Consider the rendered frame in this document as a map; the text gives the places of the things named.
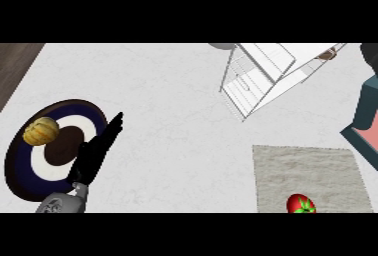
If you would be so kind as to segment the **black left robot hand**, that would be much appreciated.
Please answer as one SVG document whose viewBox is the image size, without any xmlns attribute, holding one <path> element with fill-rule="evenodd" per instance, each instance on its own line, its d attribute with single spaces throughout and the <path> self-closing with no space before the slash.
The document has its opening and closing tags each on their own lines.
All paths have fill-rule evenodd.
<svg viewBox="0 0 378 256">
<path fill-rule="evenodd" d="M 74 185 L 81 183 L 90 185 L 102 167 L 106 153 L 123 131 L 123 113 L 118 113 L 101 135 L 96 135 L 89 142 L 78 147 L 78 155 L 74 161 L 67 182 Z"/>
</svg>

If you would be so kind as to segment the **round blue brown white placemat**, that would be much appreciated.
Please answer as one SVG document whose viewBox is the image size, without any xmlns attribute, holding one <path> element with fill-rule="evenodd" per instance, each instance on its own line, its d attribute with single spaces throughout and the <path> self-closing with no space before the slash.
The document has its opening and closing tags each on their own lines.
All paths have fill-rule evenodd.
<svg viewBox="0 0 378 256">
<path fill-rule="evenodd" d="M 41 117 L 59 125 L 55 141 L 31 146 L 24 141 L 28 125 Z M 70 193 L 65 181 L 78 154 L 78 146 L 99 135 L 108 125 L 101 108 L 89 101 L 70 99 L 41 109 L 13 132 L 6 157 L 5 179 L 12 193 L 24 200 L 41 202 L 53 193 Z"/>
</svg>

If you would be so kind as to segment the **yellow cupcake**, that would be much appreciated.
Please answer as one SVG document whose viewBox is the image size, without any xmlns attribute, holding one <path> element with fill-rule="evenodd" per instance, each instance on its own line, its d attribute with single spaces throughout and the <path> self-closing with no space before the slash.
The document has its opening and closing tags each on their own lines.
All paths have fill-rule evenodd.
<svg viewBox="0 0 378 256">
<path fill-rule="evenodd" d="M 31 146 L 49 144 L 59 135 L 59 124 L 50 117 L 40 117 L 25 128 L 24 141 Z"/>
</svg>

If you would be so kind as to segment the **beige rectangular placemat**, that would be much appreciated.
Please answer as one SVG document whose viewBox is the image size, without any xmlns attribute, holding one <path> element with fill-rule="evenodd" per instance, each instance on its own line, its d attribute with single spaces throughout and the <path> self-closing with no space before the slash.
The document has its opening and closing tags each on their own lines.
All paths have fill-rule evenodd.
<svg viewBox="0 0 378 256">
<path fill-rule="evenodd" d="M 257 209 L 284 213 L 303 194 L 319 213 L 372 213 L 353 152 L 347 149 L 253 146 Z"/>
</svg>

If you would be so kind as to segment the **grey round object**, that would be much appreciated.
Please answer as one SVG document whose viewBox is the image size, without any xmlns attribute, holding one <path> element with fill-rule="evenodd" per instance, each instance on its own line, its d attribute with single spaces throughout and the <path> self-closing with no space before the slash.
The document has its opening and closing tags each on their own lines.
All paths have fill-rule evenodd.
<svg viewBox="0 0 378 256">
<path fill-rule="evenodd" d="M 232 50 L 235 49 L 235 43 L 208 43 L 211 47 L 220 50 Z"/>
</svg>

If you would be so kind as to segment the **red tomato with green stem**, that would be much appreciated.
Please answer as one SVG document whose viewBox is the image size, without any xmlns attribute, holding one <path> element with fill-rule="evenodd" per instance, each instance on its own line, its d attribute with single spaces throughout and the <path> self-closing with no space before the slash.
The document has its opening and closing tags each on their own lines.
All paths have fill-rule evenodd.
<svg viewBox="0 0 378 256">
<path fill-rule="evenodd" d="M 315 213 L 313 201 L 303 194 L 292 194 L 287 200 L 287 210 L 290 213 Z"/>
</svg>

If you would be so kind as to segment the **brown round object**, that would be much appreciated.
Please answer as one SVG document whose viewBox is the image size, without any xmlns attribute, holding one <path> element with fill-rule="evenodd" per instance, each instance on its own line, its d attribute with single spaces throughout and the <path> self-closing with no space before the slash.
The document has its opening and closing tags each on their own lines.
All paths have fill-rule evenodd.
<svg viewBox="0 0 378 256">
<path fill-rule="evenodd" d="M 335 48 L 331 48 L 326 52 L 323 52 L 319 56 L 318 59 L 321 60 L 332 60 L 337 56 L 337 50 Z"/>
</svg>

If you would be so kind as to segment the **dark rounded appliance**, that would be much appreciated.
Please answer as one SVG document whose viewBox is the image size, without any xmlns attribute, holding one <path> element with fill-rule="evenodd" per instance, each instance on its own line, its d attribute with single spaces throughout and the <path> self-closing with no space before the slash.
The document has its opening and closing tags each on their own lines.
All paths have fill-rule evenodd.
<svg viewBox="0 0 378 256">
<path fill-rule="evenodd" d="M 360 45 L 360 51 L 365 62 L 371 66 L 375 75 L 378 76 L 378 43 L 363 43 Z"/>
</svg>

